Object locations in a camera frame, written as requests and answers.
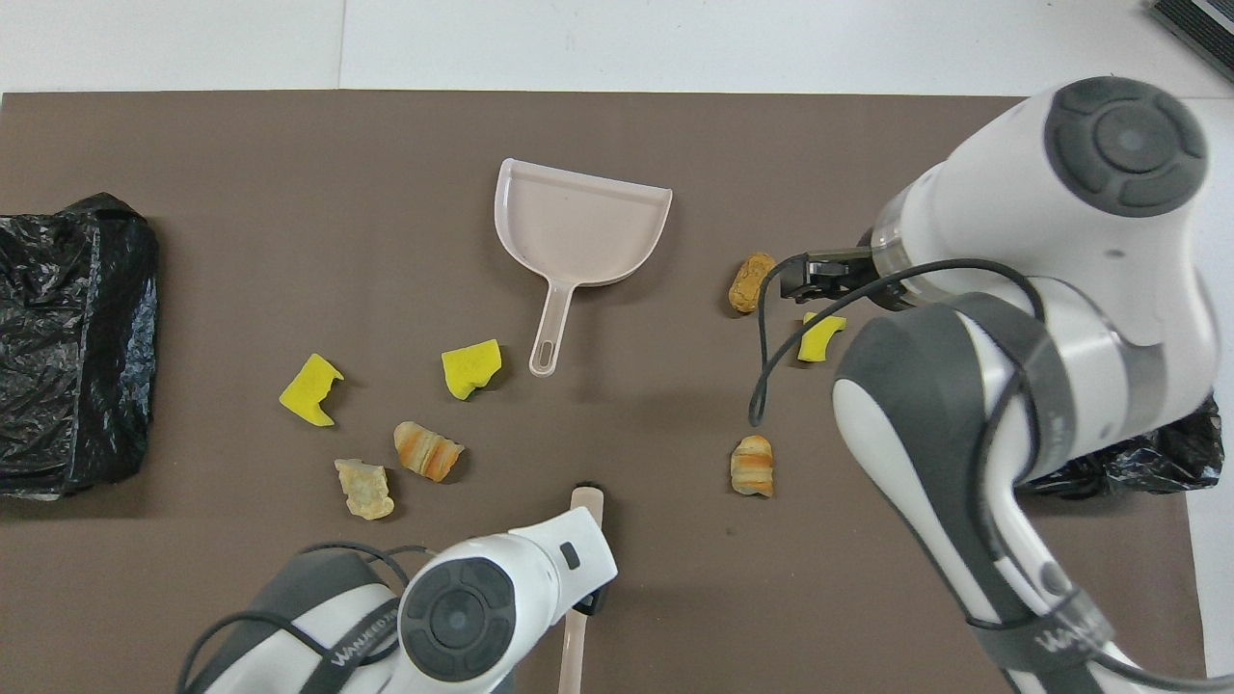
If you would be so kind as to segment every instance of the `white floor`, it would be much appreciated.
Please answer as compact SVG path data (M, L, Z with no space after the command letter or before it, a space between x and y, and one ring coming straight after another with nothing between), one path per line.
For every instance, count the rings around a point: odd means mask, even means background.
M1098 74L1159 84L1203 121L1214 164L1197 214L1197 259L1224 332L1234 335L1234 84L1159 27L1138 0L0 4L0 94L342 88L1029 95ZM1217 393L1234 412L1234 351L1227 346L1224 354ZM1234 672L1234 484L1190 494L1188 508L1209 673Z

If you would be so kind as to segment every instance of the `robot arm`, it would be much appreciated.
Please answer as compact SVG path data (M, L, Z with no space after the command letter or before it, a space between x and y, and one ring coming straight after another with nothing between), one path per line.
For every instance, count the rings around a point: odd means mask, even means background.
M295 557L249 610L207 630L176 690L486 694L570 608L617 575L586 508L460 542L412 577L401 598L342 546ZM189 682L196 651L237 621Z
M918 307L871 321L833 388L849 448L1019 692L1234 690L1132 667L1013 495L1209 393L1218 346L1187 233L1203 173L1181 104L1083 80L974 135L871 235L879 274L987 258L1030 275L1045 307L1035 321L1019 288L977 270L905 280Z

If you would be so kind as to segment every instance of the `plastic bag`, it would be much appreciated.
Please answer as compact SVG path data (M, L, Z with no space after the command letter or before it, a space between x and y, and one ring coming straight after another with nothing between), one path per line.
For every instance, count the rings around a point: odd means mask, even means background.
M1119 489L1170 494L1217 484L1225 452L1212 396L1195 412L1141 436L1067 462L1021 491L1087 499Z
M141 467L158 242L100 193L0 216L0 494L57 499Z

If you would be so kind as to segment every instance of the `handle hole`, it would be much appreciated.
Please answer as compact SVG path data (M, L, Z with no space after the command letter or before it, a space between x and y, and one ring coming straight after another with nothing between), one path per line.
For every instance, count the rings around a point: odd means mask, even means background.
M536 359L536 363L538 363L542 369L547 369L548 367L550 367L553 364L553 343L552 342L548 342L548 341L540 342L540 353L539 353L539 358Z

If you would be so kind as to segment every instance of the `yellow sponge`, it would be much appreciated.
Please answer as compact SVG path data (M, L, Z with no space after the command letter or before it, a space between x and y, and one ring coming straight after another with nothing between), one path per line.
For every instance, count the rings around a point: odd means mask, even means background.
M450 395L466 400L476 388L489 385L489 379L501 368L501 348L496 340L470 347L442 352L445 388Z
M321 354L312 354L296 374L296 378L279 395L279 403L315 426L333 426L334 420L322 411L321 401L329 394L334 379L343 380L343 374Z
M801 324L805 325L810 322L810 319L818 314L807 312L806 317L801 319ZM797 359L802 362L826 362L827 361L827 343L832 341L832 337L848 327L848 320L840 316L827 316L818 325L806 331L806 336L801 338L801 347L797 348Z

